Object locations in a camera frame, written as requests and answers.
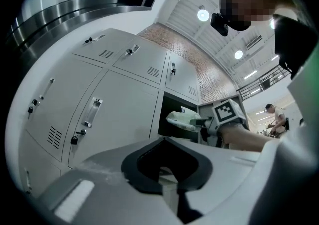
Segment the white plastic panel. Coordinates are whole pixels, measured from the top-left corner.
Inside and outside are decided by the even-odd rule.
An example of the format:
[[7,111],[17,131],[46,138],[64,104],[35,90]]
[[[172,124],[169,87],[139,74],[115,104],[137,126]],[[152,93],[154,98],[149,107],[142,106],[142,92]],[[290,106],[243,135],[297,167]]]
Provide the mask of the white plastic panel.
[[176,53],[170,53],[166,87],[198,101],[197,72],[194,65]]
[[[131,55],[127,49],[137,47],[138,50]],[[136,37],[125,49],[121,50],[122,56],[113,65],[114,67],[131,72],[135,75],[160,83],[166,59],[166,49]]]
[[92,36],[92,43],[83,42],[73,54],[107,64],[134,37],[130,33],[109,28],[97,36]]
[[43,80],[39,95],[41,104],[34,108],[27,123],[27,131],[48,153],[61,161],[65,135],[74,111],[85,91],[101,68],[67,58]]
[[158,91],[150,85],[108,71],[90,97],[90,100],[93,97],[103,100],[91,128],[83,125],[90,102],[82,112],[76,131],[85,129],[87,133],[78,135],[78,144],[71,146],[69,167],[96,153],[147,140]]
[[19,146],[19,166],[23,189],[34,197],[60,177],[61,170],[50,162],[50,155],[39,146],[28,132],[24,132]]

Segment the t-shirt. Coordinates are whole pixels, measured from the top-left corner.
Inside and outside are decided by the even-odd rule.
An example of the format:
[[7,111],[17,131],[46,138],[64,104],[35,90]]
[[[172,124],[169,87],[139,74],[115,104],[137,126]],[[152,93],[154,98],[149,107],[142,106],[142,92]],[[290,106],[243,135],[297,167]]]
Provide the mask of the t-shirt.
[[280,121],[280,118],[279,116],[284,114],[283,111],[278,108],[278,107],[275,107],[275,122],[278,123]]

